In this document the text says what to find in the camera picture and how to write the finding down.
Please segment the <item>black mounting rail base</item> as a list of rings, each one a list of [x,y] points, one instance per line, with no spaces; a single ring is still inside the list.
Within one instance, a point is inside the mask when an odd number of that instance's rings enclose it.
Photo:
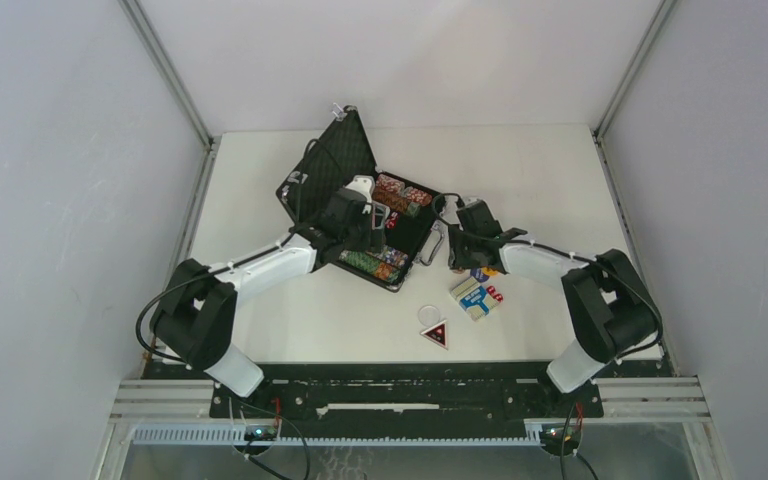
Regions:
[[[522,437],[527,420],[575,426],[600,417],[594,385],[551,391],[544,361],[265,364],[260,386],[240,398],[224,386],[210,417],[287,418],[309,438],[405,440]]]

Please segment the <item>white dealer button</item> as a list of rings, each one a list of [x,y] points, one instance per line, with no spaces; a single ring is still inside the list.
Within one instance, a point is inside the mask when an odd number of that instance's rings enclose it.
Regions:
[[[418,321],[426,327],[431,327],[442,320],[440,310],[433,305],[424,305],[417,312]]]

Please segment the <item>black aluminium poker case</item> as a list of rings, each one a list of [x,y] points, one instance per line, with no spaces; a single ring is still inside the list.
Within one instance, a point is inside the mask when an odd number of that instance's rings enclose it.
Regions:
[[[398,292],[414,265],[430,264],[429,238],[445,238],[431,205],[437,193],[378,166],[356,107],[332,114],[275,196],[292,233],[314,248],[315,270],[334,265]]]

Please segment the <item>red black triangle card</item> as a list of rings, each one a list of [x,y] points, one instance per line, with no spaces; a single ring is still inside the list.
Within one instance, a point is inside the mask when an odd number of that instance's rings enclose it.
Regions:
[[[448,328],[446,320],[441,320],[440,322],[422,330],[420,335],[435,345],[443,349],[448,349]]]

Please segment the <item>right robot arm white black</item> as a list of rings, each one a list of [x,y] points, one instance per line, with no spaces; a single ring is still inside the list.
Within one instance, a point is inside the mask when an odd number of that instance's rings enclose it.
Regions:
[[[551,287],[566,301],[574,339],[546,367],[537,391],[544,412],[565,415],[577,389],[609,364],[662,341],[660,311],[626,253],[561,250],[523,229],[503,229],[483,200],[454,199],[457,220],[446,225],[451,270],[489,268]]]

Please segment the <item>blue-white chip row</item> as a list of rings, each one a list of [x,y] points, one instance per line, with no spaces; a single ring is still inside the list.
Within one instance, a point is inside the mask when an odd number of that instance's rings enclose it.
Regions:
[[[385,245],[380,252],[369,252],[369,255],[397,269],[403,268],[409,258],[406,253],[388,245]]]

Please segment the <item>green chip row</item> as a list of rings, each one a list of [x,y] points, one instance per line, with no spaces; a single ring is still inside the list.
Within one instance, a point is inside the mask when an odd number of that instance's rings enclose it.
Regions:
[[[397,267],[367,253],[343,251],[340,254],[339,260],[387,284],[395,284],[399,277],[399,269]]]

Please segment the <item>orange chip row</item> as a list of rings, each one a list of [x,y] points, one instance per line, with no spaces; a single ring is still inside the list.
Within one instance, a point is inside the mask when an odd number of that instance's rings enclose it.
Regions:
[[[406,215],[405,209],[407,205],[410,202],[413,202],[410,199],[400,196],[397,193],[393,193],[387,190],[382,190],[380,188],[374,189],[372,193],[372,199],[375,202],[388,206],[391,211],[398,212],[399,214],[402,214],[402,215]]]

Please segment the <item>blue playing card box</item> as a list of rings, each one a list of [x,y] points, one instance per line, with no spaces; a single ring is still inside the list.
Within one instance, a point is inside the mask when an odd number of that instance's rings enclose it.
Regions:
[[[450,296],[473,321],[485,318],[501,304],[490,297],[486,287],[473,277],[455,285],[450,290]]]

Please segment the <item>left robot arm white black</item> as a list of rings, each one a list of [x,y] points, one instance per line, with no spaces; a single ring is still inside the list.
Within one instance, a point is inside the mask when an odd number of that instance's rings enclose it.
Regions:
[[[263,370],[233,342],[239,306],[290,279],[336,262],[345,251],[367,251],[383,240],[389,210],[373,200],[375,181],[358,175],[338,188],[325,206],[288,235],[257,252],[225,263],[187,259],[163,292],[138,316],[170,348],[166,359],[206,373],[234,393],[250,417],[271,407]]]

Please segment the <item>red playing card deck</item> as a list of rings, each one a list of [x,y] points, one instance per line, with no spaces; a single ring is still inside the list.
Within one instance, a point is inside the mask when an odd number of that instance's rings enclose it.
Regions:
[[[372,204],[372,229],[383,230],[390,216],[390,208],[380,203]]]

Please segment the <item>red-white chip row top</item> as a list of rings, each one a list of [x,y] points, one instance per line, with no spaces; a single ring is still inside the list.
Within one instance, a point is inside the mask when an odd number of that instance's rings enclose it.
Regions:
[[[376,189],[401,198],[406,198],[421,206],[427,206],[432,201],[432,195],[428,191],[409,185],[403,180],[399,180],[386,174],[380,174],[377,177]]]

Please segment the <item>red dice group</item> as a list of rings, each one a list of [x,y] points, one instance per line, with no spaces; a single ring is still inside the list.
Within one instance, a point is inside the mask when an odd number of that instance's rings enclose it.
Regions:
[[[487,286],[486,291],[496,302],[501,303],[504,300],[503,295],[494,286]]]

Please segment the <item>purple blind button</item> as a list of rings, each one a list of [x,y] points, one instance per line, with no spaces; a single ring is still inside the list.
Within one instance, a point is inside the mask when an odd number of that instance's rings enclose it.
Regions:
[[[486,282],[490,276],[485,272],[483,268],[474,268],[470,270],[470,275],[478,282]]]

